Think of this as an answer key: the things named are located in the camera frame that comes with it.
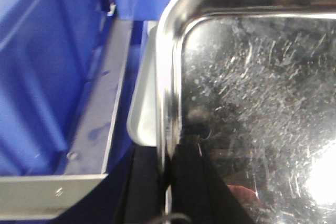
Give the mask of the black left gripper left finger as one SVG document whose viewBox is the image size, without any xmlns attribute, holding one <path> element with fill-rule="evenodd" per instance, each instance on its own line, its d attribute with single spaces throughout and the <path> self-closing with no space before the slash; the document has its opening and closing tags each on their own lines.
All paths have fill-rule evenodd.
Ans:
<svg viewBox="0 0 336 224">
<path fill-rule="evenodd" d="M 162 223 L 156 147 L 132 146 L 131 165 L 118 214 L 118 223 Z"/>
</svg>

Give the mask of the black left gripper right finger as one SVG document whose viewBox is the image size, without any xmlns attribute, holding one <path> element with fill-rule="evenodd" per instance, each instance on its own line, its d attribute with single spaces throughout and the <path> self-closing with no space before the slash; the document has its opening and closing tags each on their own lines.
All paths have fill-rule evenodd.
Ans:
<svg viewBox="0 0 336 224">
<path fill-rule="evenodd" d="M 192 223 L 254 223 L 245 205 L 259 206 L 256 193 L 226 184 L 201 144 L 178 144 L 171 162 L 172 209 Z"/>
</svg>

